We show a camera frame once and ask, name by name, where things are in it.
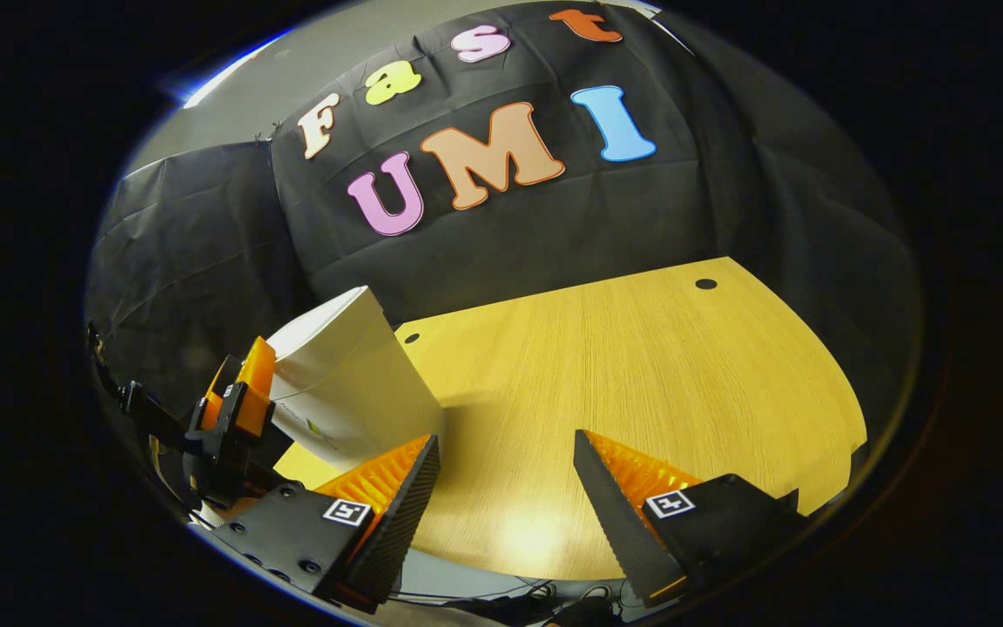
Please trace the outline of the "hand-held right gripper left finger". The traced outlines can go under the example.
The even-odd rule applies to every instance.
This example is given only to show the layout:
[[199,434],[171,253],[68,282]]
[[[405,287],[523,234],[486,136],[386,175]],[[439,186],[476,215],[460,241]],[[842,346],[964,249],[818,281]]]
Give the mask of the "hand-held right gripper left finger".
[[286,479],[212,531],[304,594],[373,614],[393,592],[441,473],[441,440],[414,438],[310,489]]

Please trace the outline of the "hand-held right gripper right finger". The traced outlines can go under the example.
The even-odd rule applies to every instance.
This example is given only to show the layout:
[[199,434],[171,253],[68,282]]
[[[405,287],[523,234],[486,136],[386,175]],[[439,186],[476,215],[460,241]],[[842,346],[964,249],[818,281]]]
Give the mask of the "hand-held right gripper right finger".
[[807,528],[798,493],[737,474],[701,480],[588,429],[573,467],[634,594],[646,607],[724,586]]

